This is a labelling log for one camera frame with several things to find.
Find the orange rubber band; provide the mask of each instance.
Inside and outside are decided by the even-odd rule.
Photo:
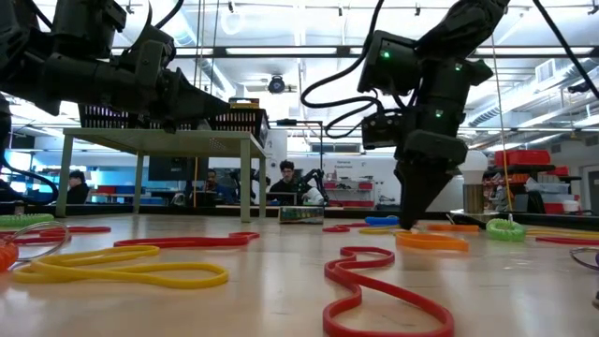
[[[458,231],[458,232],[478,232],[478,225],[427,225],[427,230],[432,231]]]
[[[395,243],[405,247],[436,250],[457,250],[468,252],[470,245],[466,240],[455,239],[445,235],[412,234],[398,232],[395,234]]]

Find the blue object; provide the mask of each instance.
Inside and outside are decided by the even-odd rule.
[[[400,219],[396,217],[369,216],[366,218],[366,223],[371,227],[397,226],[400,224]]]

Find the computer monitor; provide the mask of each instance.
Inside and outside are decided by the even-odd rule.
[[[208,175],[208,159],[197,159],[197,179]],[[148,180],[151,182],[186,182],[196,177],[196,159],[187,157],[151,156]]]

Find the ceiling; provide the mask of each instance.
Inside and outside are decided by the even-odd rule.
[[[53,17],[56,1],[36,0],[43,13],[50,19]],[[114,47],[130,46],[138,37],[148,14],[148,1],[118,0],[122,6],[130,4],[132,14],[127,16],[125,30],[114,39]],[[174,0],[151,0],[153,6],[153,23],[158,22],[174,6]],[[361,45],[367,34],[368,25],[373,13],[373,0],[237,0],[233,2],[233,13],[229,10],[228,1],[187,0],[183,8],[163,29],[175,37],[179,46],[205,48],[220,47],[268,47],[268,46],[356,46]],[[429,0],[422,2],[419,15],[416,14],[414,1],[388,0],[381,11],[377,29],[390,33],[419,38],[436,23],[443,19],[447,9],[455,1]],[[589,15],[592,0],[545,0],[544,6],[562,30],[563,35],[572,46],[599,45],[599,13]],[[530,0],[512,0],[507,14],[504,15],[495,30],[494,39],[498,48],[505,46],[546,47],[559,46],[558,40],[543,21]],[[489,39],[483,46],[491,46]],[[542,53],[542,49],[533,49],[534,53]],[[585,127],[599,124],[589,120],[595,114],[594,103],[590,106],[562,111],[555,116],[540,121],[544,116],[562,107],[587,99],[586,94],[571,95],[564,89],[564,83],[558,83],[543,90],[529,89],[527,83],[535,77],[535,68],[548,61],[548,58],[501,58],[496,65],[493,59],[485,62],[497,75],[473,87],[466,106],[468,117],[463,126],[496,127],[500,126],[500,114],[480,123],[481,115],[488,113],[498,102],[498,89],[504,103],[504,125],[508,127],[563,127],[564,131],[573,125]],[[203,59],[201,71],[195,60],[176,59],[170,68],[179,67],[191,82],[202,89],[213,91],[215,95],[228,98],[230,95],[245,94],[259,97],[268,109],[270,119],[289,117],[308,118],[329,122],[352,109],[346,106],[328,110],[304,109],[299,103],[298,87],[308,85],[347,68],[354,62],[350,58],[214,58]],[[357,95],[361,67],[347,77],[325,85],[314,91],[309,99],[313,102],[325,102]],[[590,69],[594,76],[594,67]],[[230,84],[227,88],[212,86],[211,76],[220,77]],[[281,75],[285,84],[291,86],[291,92],[283,95],[271,95],[265,88],[272,75]],[[579,80],[572,76],[569,85]],[[392,107],[393,101],[382,98],[386,106]],[[355,125],[371,110],[355,116],[342,125]],[[64,104],[63,115],[58,118],[44,116],[30,107],[19,111],[15,125],[31,124],[38,127],[54,125],[76,125],[78,122],[77,107]],[[462,132],[470,144],[492,146],[498,140],[496,134],[488,132]],[[532,140],[546,137],[547,134],[531,136]]]

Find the yellow rubber band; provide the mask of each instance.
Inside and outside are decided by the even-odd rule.
[[[122,252],[133,253],[107,256],[109,254]],[[158,252],[159,248],[154,246],[126,246],[93,252],[46,256],[33,261],[30,266],[15,270],[12,277],[15,282],[20,283],[64,283],[84,279],[103,279],[137,282],[178,289],[197,289],[219,286],[228,281],[228,271],[220,266],[210,263],[159,263],[107,268],[103,270],[73,268],[75,266],[88,266],[92,264],[124,261],[142,256],[155,256]],[[144,272],[150,271],[181,270],[211,271],[216,273],[216,276],[205,279],[188,280],[144,274]]]
[[[560,236],[567,238],[576,239],[599,239],[599,233],[597,232],[583,232],[573,230],[556,230],[556,229],[528,229],[526,236],[538,237],[538,236]]]
[[[399,228],[399,226],[362,228],[358,232],[360,234],[367,234],[367,235],[387,235],[387,234],[395,233],[395,230],[391,230],[391,229],[397,229],[397,228]]]

